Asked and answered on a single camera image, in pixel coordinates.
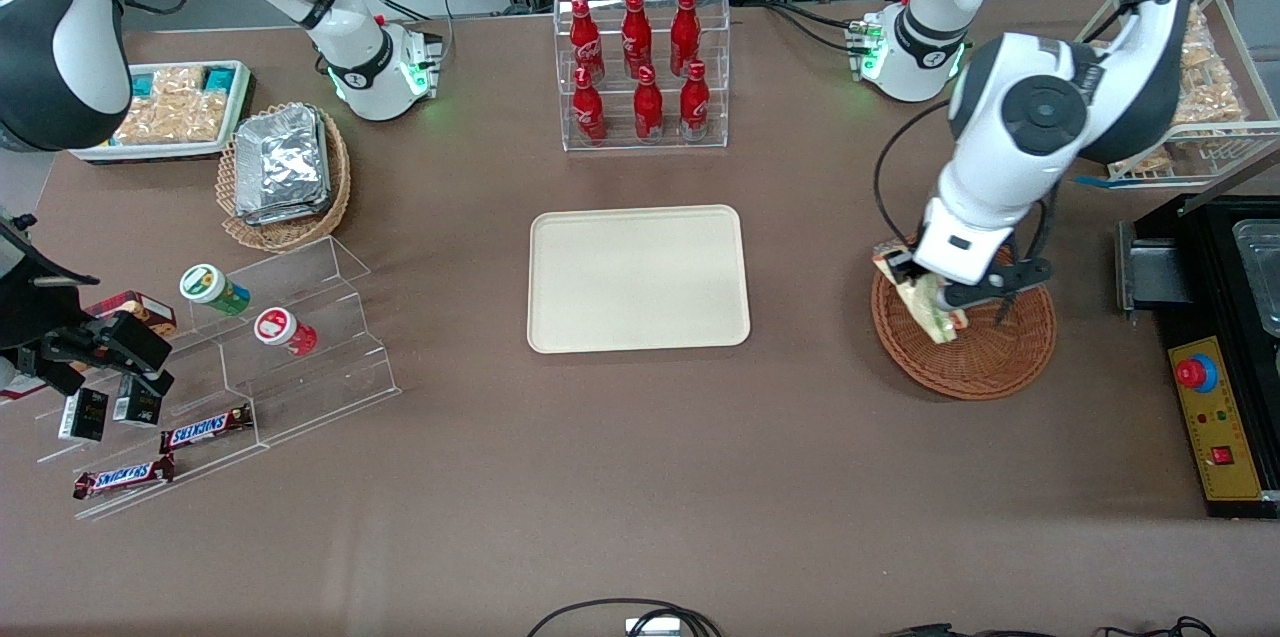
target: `black box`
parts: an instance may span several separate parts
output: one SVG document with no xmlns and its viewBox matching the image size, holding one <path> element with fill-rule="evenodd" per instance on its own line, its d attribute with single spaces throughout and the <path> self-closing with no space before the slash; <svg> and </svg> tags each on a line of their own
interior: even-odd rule
<svg viewBox="0 0 1280 637">
<path fill-rule="evenodd" d="M 58 430 L 59 440 L 73 443 L 102 441 L 102 427 L 106 426 L 108 397 L 101 391 L 77 390 L 67 398 L 63 408 L 63 423 Z"/>
<path fill-rule="evenodd" d="M 160 397 L 136 385 L 133 377 L 125 374 L 120 381 L 120 395 L 115 397 L 113 422 L 136 423 L 138 427 L 155 427 L 160 423 Z"/>
</svg>

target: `emergency stop button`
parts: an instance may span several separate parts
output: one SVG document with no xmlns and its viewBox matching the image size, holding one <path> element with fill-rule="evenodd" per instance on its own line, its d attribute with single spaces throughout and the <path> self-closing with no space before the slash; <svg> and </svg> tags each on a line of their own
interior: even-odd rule
<svg viewBox="0 0 1280 637">
<path fill-rule="evenodd" d="M 1210 356 L 1193 354 L 1174 367 L 1174 377 L 1188 390 L 1212 391 L 1217 386 L 1217 365 Z"/>
</svg>

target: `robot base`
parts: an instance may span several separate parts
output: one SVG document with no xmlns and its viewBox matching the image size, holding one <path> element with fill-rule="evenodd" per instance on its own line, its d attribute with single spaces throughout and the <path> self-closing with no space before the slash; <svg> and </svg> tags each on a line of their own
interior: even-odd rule
<svg viewBox="0 0 1280 637">
<path fill-rule="evenodd" d="M 339 98 L 370 122 L 388 122 L 420 100 L 435 98 L 440 84 L 442 43 L 429 43 L 421 32 L 402 26 L 383 28 L 392 37 L 393 58 L 366 90 L 352 90 L 329 72 Z"/>
<path fill-rule="evenodd" d="M 934 52 L 942 58 L 933 68 L 922 68 L 914 55 L 899 42 L 893 20 L 902 12 L 901 4 L 892 4 L 882 12 L 868 13 L 864 22 L 854 23 L 845 31 L 845 43 L 849 45 L 849 67 L 854 81 L 868 81 L 879 87 L 882 93 L 900 101 L 924 101 L 942 93 L 947 81 L 959 72 L 964 45 L 946 58 L 945 52 Z"/>
</svg>

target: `white tray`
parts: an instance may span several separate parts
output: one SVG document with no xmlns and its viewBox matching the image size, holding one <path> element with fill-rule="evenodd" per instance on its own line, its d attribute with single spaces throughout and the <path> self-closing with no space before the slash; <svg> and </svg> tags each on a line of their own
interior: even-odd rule
<svg viewBox="0 0 1280 637">
<path fill-rule="evenodd" d="M 218 139 L 211 142 L 177 142 L 177 145 L 100 145 L 96 148 L 74 148 L 70 153 L 84 162 L 150 162 L 150 160 L 198 157 L 198 155 L 221 153 L 232 141 L 239 116 L 244 109 L 244 96 L 248 93 L 251 74 L 242 61 L 234 59 L 211 61 L 166 61 L 159 64 L 131 64 L 129 75 L 150 75 L 161 67 L 229 67 L 234 69 L 232 86 L 227 93 L 227 113 L 218 128 Z"/>
<path fill-rule="evenodd" d="M 742 344 L 750 333 L 742 226 L 733 208 L 609 208 L 535 219 L 534 350 L 723 347 Z"/>
</svg>

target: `round wicker basket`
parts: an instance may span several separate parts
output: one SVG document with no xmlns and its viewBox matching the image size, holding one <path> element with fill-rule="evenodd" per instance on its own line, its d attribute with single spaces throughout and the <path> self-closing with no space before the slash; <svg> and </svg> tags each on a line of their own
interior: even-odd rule
<svg viewBox="0 0 1280 637">
<path fill-rule="evenodd" d="M 288 105 L 278 104 L 260 114 L 279 113 L 283 107 Z M 218 207 L 229 216 L 223 221 L 223 230 L 227 230 L 228 235 L 236 237 L 236 240 L 247 248 L 279 255 L 337 230 L 351 200 L 351 160 L 347 157 L 347 142 L 342 139 L 338 125 L 328 114 L 324 116 L 324 127 L 325 146 L 329 152 L 329 180 L 333 185 L 333 205 L 329 212 L 316 217 L 291 219 L 288 223 L 265 224 L 265 226 L 248 226 L 236 216 L 236 139 L 230 141 L 218 160 L 218 183 L 214 187 Z"/>
<path fill-rule="evenodd" d="M 1057 317 L 1043 285 L 1021 292 L 1001 324 L 1000 303 L 965 308 L 969 329 L 934 344 L 893 289 L 876 272 L 872 317 L 893 362 L 920 385 L 957 400 L 995 400 L 1034 382 L 1053 354 Z"/>
</svg>

